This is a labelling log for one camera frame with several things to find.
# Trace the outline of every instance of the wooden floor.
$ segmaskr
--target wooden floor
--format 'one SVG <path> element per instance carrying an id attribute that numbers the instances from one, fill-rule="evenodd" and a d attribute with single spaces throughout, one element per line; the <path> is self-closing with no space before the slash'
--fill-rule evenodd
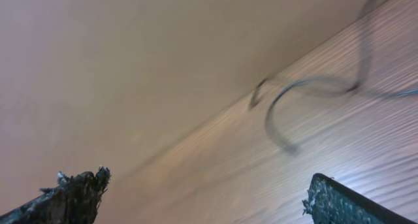
<path id="1" fill-rule="evenodd" d="M 418 87 L 418 0 L 390 0 L 373 16 L 374 60 L 367 87 Z M 353 78 L 360 24 L 279 75 Z M 274 115 L 276 127 L 300 147 L 297 155 L 289 155 L 264 129 L 266 110 L 282 88 L 265 86 L 251 111 L 245 97 L 114 181 L 97 222 L 311 223 L 310 216 L 302 216 L 301 200 L 316 172 L 418 221 L 418 98 L 290 92 Z"/>

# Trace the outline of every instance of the cable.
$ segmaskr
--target cable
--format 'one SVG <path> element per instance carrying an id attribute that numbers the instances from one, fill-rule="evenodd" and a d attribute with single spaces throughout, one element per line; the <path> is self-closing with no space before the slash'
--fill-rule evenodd
<path id="1" fill-rule="evenodd" d="M 408 97 L 412 95 L 418 95 L 418 88 L 417 89 L 406 89 L 401 91 L 381 91 L 378 89 L 364 89 L 364 84 L 367 81 L 368 75 L 370 73 L 370 66 L 372 64 L 372 16 L 367 15 L 376 7 L 377 0 L 367 0 L 364 4 L 363 8 L 360 11 L 359 19 L 364 18 L 362 22 L 362 29 L 359 35 L 359 68 L 357 69 L 357 78 L 353 84 L 349 84 L 347 80 L 338 76 L 317 76 L 312 78 L 307 78 L 304 80 L 297 80 L 288 84 L 278 95 L 277 97 L 271 102 L 270 106 L 268 107 L 265 119 L 265 130 L 268 137 L 279 145 L 285 152 L 288 152 L 292 155 L 296 155 L 298 152 L 298 146 L 290 142 L 285 136 L 283 136 L 277 127 L 274 125 L 273 122 L 273 110 L 277 105 L 278 101 L 287 93 L 289 90 L 294 89 L 296 87 L 306 86 L 311 84 L 312 82 L 322 81 L 328 84 L 339 84 L 343 86 L 349 86 L 348 88 L 342 87 L 342 90 L 339 91 L 325 91 L 324 89 L 318 88 L 306 88 L 308 93 L 316 94 L 324 97 L 339 97 L 345 95 L 347 93 L 353 92 L 359 95 L 363 95 L 365 97 L 375 97 L 375 98 L 400 98 L 400 97 Z M 250 104 L 249 109 L 254 108 L 257 103 L 259 102 L 259 92 L 262 86 L 273 80 L 277 80 L 273 76 L 269 76 L 265 78 L 260 84 L 257 85 L 255 88 Z M 284 78 L 278 79 L 280 82 L 289 82 Z"/>

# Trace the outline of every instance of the wooden surface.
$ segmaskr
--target wooden surface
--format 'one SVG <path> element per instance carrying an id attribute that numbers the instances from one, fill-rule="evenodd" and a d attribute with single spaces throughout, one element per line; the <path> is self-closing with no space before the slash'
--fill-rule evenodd
<path id="1" fill-rule="evenodd" d="M 102 164 L 117 182 L 365 1 L 0 0 L 0 213 L 59 170 Z"/>
<path id="2" fill-rule="evenodd" d="M 374 61 L 368 88 L 418 87 L 418 0 L 390 0 L 374 12 Z M 335 74 L 350 79 L 358 58 L 357 22 L 280 76 Z M 310 223 L 301 200 L 322 172 L 418 221 L 417 97 L 314 97 L 292 91 L 274 121 L 300 153 L 283 153 L 264 120 L 283 86 L 266 86 L 181 143 L 116 180 L 98 223 Z"/>

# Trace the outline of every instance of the black cable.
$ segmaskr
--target black cable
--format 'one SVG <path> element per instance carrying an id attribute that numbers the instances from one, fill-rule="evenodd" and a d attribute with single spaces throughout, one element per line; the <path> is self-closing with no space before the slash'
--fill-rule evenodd
<path id="1" fill-rule="evenodd" d="M 300 86 L 306 86 L 312 82 L 323 81 L 329 84 L 343 84 L 345 86 L 350 86 L 348 88 L 343 88 L 340 91 L 324 91 L 324 89 L 310 88 L 310 93 L 315 93 L 317 95 L 326 96 L 326 97 L 339 97 L 350 92 L 354 92 L 359 95 L 364 95 L 366 97 L 377 97 L 377 98 L 399 98 L 407 97 L 412 95 L 418 95 L 418 89 L 407 89 L 402 91 L 388 92 L 380 91 L 378 89 L 364 89 L 364 84 L 368 78 L 370 72 L 370 66 L 372 64 L 372 51 L 373 51 L 373 38 L 372 38 L 372 16 L 367 15 L 369 12 L 375 9 L 377 0 L 367 0 L 363 6 L 359 18 L 364 18 L 362 22 L 361 34 L 359 35 L 359 68 L 357 70 L 357 79 L 353 84 L 346 83 L 347 81 L 343 78 L 337 76 L 318 76 L 313 78 L 308 78 L 305 80 L 297 80 L 288 84 L 279 95 L 271 102 L 268 107 L 265 119 L 265 130 L 268 137 L 275 142 L 277 145 L 281 146 L 286 152 L 295 155 L 298 152 L 298 146 L 293 144 L 283 136 L 278 129 L 275 127 L 273 122 L 273 110 L 277 105 L 278 101 L 291 89 Z M 261 87 L 267 83 L 275 80 L 274 77 L 265 78 L 260 84 L 257 85 L 253 92 L 249 108 L 252 109 L 259 102 L 259 92 Z"/>

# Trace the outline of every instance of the wall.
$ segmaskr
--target wall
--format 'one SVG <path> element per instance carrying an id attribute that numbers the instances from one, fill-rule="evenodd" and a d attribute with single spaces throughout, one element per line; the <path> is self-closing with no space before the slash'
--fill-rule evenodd
<path id="1" fill-rule="evenodd" d="M 365 1 L 0 0 L 0 212 L 59 170 L 135 171 Z"/>

